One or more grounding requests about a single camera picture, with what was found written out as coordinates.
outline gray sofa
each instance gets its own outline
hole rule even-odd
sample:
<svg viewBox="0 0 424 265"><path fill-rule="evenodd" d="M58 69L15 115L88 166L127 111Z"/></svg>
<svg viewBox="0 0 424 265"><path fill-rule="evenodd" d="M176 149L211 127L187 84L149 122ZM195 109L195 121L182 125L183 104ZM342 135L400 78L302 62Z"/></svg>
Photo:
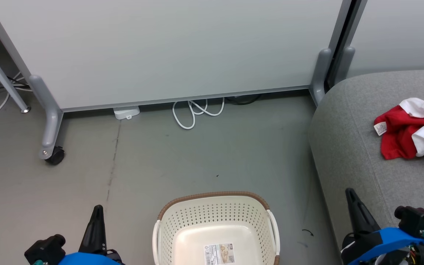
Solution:
<svg viewBox="0 0 424 265"><path fill-rule="evenodd" d="M384 160L374 119L407 98L424 99L424 71L366 74L325 95L309 138L339 247L352 232L345 189L354 188L379 225L397 227L397 206L424 208L424 158Z"/></svg>

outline white laundry basket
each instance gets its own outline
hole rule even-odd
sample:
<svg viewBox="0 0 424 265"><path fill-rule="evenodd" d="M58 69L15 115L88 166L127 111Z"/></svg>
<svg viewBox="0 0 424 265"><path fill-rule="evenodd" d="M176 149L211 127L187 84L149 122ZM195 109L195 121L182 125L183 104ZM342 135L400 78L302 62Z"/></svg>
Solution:
<svg viewBox="0 0 424 265"><path fill-rule="evenodd" d="M277 265L279 231L251 192L211 192L170 201L153 229L155 265Z"/></svg>

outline caster wheel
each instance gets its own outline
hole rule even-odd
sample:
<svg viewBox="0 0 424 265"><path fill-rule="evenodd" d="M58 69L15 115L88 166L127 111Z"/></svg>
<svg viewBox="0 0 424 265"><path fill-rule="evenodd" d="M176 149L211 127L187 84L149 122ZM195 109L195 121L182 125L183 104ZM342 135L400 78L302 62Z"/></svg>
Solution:
<svg viewBox="0 0 424 265"><path fill-rule="evenodd" d="M56 166L57 164L60 164L60 162L64 158L64 150L61 146L55 146L53 149L52 156L47 158L45 161L51 165Z"/></svg>
<svg viewBox="0 0 424 265"><path fill-rule="evenodd" d="M424 245L415 245L414 248L415 248L414 260L417 263L409 263L409 264L424 265Z"/></svg>

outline barcode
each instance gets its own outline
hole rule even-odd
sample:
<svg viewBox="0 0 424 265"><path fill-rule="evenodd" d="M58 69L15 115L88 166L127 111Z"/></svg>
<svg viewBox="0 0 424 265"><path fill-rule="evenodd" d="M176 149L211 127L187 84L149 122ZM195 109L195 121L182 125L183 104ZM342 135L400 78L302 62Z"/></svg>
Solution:
<svg viewBox="0 0 424 265"><path fill-rule="evenodd" d="M205 252L205 265L212 265L211 253L209 251Z"/></svg>

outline clothing tag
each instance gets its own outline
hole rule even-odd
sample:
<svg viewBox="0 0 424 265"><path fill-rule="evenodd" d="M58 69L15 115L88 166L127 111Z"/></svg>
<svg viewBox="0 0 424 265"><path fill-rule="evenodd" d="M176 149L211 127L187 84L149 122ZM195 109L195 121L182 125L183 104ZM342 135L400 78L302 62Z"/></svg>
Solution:
<svg viewBox="0 0 424 265"><path fill-rule="evenodd" d="M376 133L379 136L381 136L382 134L384 134L387 131L387 123L386 122L378 123L378 124L374 125L374 129L375 129Z"/></svg>
<svg viewBox="0 0 424 265"><path fill-rule="evenodd" d="M217 244L204 246L205 265L219 265L235 263L233 244Z"/></svg>

